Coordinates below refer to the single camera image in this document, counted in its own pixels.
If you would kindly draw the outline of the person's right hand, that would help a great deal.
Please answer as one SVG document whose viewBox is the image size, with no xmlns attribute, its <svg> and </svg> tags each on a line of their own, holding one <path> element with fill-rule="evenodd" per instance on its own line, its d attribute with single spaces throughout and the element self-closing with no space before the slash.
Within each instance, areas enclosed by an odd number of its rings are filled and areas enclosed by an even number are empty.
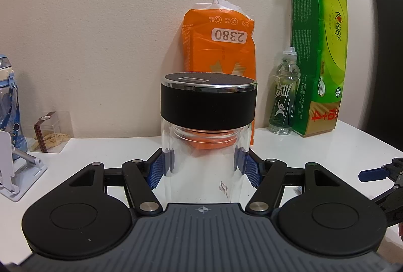
<svg viewBox="0 0 403 272">
<path fill-rule="evenodd" d="M 398 235 L 401 238 L 401 240 L 403 241 L 403 223 L 399 223 L 398 224 Z"/>
</svg>

